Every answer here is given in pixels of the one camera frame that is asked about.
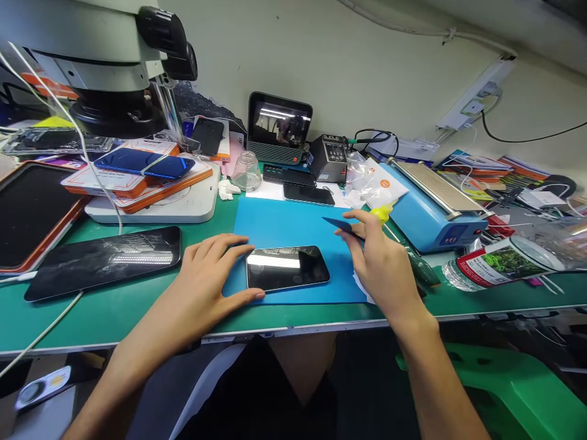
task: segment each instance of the laminating machine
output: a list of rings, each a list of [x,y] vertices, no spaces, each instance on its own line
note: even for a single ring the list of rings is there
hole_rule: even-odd
[[[420,252],[468,246],[487,227],[493,213],[422,162],[381,166],[409,189],[389,216]]]

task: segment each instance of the right hand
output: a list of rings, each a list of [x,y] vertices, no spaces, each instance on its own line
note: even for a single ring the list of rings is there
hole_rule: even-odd
[[[414,324],[437,325],[419,297],[407,251],[385,236],[379,218],[362,210],[349,211],[342,216],[360,221],[353,225],[353,232],[365,239],[364,250],[352,235],[340,229],[335,234],[347,243],[363,287],[396,333],[397,328]]]

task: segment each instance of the tablet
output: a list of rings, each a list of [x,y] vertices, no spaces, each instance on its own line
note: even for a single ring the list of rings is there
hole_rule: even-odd
[[[80,241],[53,249],[24,294],[30,303],[168,269],[181,259],[177,226]]]
[[[0,274],[31,269],[81,214],[89,198],[61,186],[75,171],[28,161],[0,181]]]

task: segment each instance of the smartphone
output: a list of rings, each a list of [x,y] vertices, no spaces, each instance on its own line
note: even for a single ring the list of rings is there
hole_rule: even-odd
[[[266,292],[321,284],[330,273],[317,246],[255,249],[246,258],[246,285]]]
[[[150,164],[164,155],[132,148],[118,148],[94,161],[97,168],[139,174]],[[177,180],[182,178],[196,161],[175,156],[165,156],[160,162],[149,167],[145,175]]]
[[[307,186],[284,185],[283,196],[292,202],[314,205],[334,206],[332,194],[327,189],[309,188]]]
[[[47,254],[24,300],[31,303],[75,295],[171,268],[180,259],[177,226],[66,244]]]
[[[312,173],[292,170],[289,168],[265,165],[263,167],[263,180],[266,182],[287,183],[289,185],[316,187],[316,179]]]
[[[190,138],[200,142],[201,154],[205,156],[216,156],[223,133],[224,124],[222,122],[198,118]]]

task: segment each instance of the plastic bag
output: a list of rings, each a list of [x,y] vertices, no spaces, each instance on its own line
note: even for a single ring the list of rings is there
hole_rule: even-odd
[[[408,189],[381,168],[373,159],[357,151],[347,153],[345,202],[360,209],[365,202],[371,209],[394,203]]]

